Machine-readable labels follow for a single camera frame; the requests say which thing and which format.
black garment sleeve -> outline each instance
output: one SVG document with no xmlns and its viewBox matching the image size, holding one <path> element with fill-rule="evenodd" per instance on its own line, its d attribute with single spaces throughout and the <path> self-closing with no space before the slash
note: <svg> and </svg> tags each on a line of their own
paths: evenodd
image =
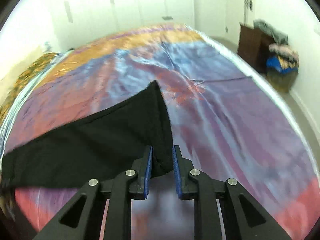
<svg viewBox="0 0 320 240">
<path fill-rule="evenodd" d="M 173 168 L 168 112 L 156 81 L 137 95 L 55 128 L 3 157 L 2 187 L 81 187 L 112 179 L 153 146 L 152 176 Z"/>
</svg>

bed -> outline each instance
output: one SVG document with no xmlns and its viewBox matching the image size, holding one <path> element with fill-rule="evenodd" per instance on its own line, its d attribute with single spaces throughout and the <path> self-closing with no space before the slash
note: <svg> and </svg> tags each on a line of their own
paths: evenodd
<svg viewBox="0 0 320 240">
<path fill-rule="evenodd" d="M 1 153 L 152 80 L 183 157 L 211 178 L 238 179 L 293 240 L 304 239 L 320 216 L 319 170 L 291 111 L 240 57 L 184 25 L 139 28 L 57 53 L 5 113 Z M 19 188 L 15 199 L 39 231 L 75 192 Z M 153 179 L 146 201 L 132 203 L 132 239 L 163 238 L 193 238 L 193 203 L 178 200 L 171 172 Z"/>
</svg>

yellow floral fabric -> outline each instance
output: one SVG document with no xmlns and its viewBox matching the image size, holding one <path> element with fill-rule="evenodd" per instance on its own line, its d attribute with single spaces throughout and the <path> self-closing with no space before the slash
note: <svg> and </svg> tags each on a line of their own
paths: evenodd
<svg viewBox="0 0 320 240">
<path fill-rule="evenodd" d="M 20 74 L 13 86 L 13 89 L 10 91 L 0 108 L 0 125 L 3 123 L 4 118 L 6 117 L 9 109 L 21 90 L 29 83 L 31 79 L 33 79 L 40 71 L 42 71 L 56 55 L 57 53 L 46 53 L 42 55 L 30 67 L 28 67 L 27 70 Z"/>
</svg>

bedsheet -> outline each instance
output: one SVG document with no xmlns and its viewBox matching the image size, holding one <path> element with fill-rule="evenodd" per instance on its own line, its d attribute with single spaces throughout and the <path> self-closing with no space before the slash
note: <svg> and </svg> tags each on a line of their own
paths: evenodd
<svg viewBox="0 0 320 240">
<path fill-rule="evenodd" d="M 242 59 L 184 25 L 119 33 L 71 52 L 17 109 L 4 154 L 155 79 L 183 157 L 211 178 L 238 179 L 292 239 L 303 239 L 320 216 L 319 171 L 290 110 Z M 75 192 L 28 188 L 15 195 L 41 230 Z M 132 239 L 192 233 L 193 203 L 178 200 L 172 173 L 152 179 L 148 199 L 132 203 Z"/>
</svg>

metal pin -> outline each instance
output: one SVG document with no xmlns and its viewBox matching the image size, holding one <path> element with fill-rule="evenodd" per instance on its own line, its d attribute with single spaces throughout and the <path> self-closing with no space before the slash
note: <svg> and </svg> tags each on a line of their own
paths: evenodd
<svg viewBox="0 0 320 240">
<path fill-rule="evenodd" d="M 127 170 L 127 171 L 125 172 L 125 174 L 126 174 L 127 176 L 133 176 L 134 174 L 136 174 L 136 172 L 135 172 L 134 170 Z"/>
<path fill-rule="evenodd" d="M 234 178 L 230 178 L 228 179 L 228 183 L 231 185 L 231 186 L 234 186 L 234 185 L 237 185 L 238 181 Z"/>
<path fill-rule="evenodd" d="M 95 186 L 95 185 L 97 185 L 98 184 L 98 180 L 97 179 L 90 179 L 89 180 L 89 185 L 90 186 Z"/>
<path fill-rule="evenodd" d="M 193 175 L 193 176 L 198 176 L 198 175 L 200 174 L 200 171 L 197 170 L 197 169 L 192 169 L 192 170 L 190 171 L 190 174 Z"/>
</svg>

